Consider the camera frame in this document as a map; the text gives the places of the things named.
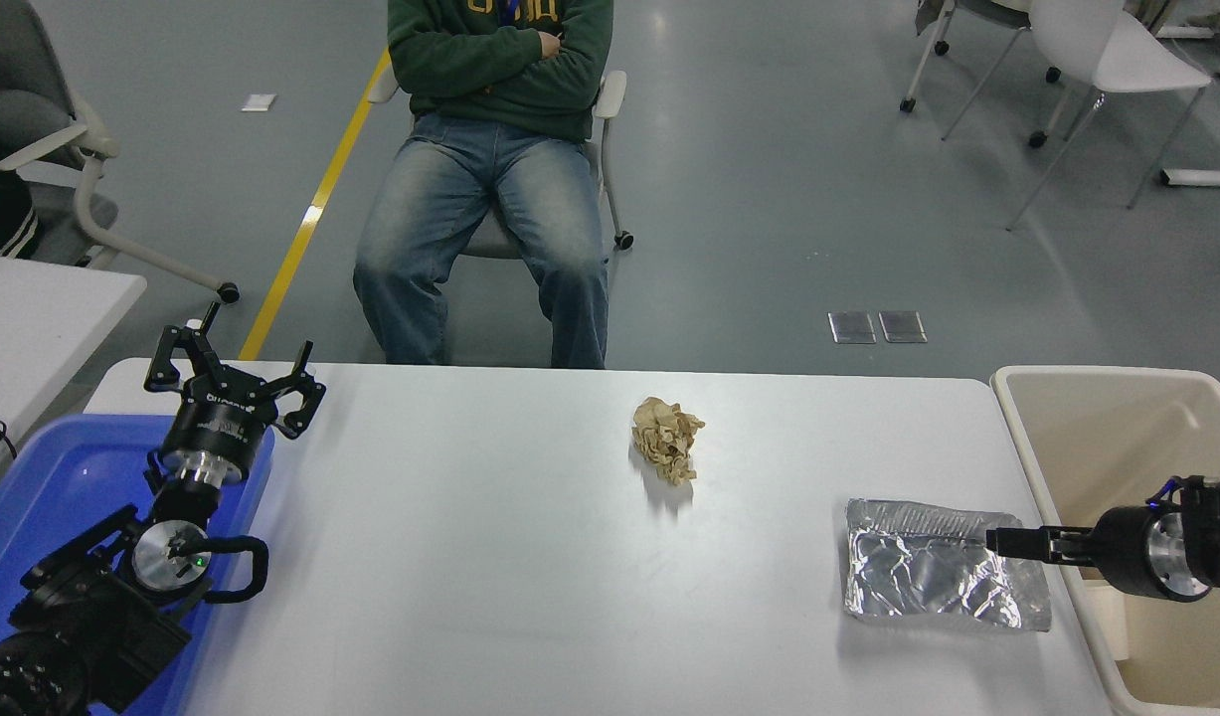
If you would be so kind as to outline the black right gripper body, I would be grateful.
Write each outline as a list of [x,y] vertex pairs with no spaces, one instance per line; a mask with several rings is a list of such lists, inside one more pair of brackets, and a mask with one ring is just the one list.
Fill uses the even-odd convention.
[[1133,596],[1163,598],[1161,581],[1147,562],[1149,507],[1111,507],[1092,529],[1092,564],[1113,588]]

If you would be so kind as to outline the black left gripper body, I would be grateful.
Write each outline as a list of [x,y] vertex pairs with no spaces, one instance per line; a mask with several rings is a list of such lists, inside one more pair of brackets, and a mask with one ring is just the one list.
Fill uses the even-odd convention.
[[274,403],[245,404],[206,389],[182,385],[178,409],[160,446],[160,464],[177,468],[192,454],[222,457],[233,468],[253,467],[265,435],[278,417]]

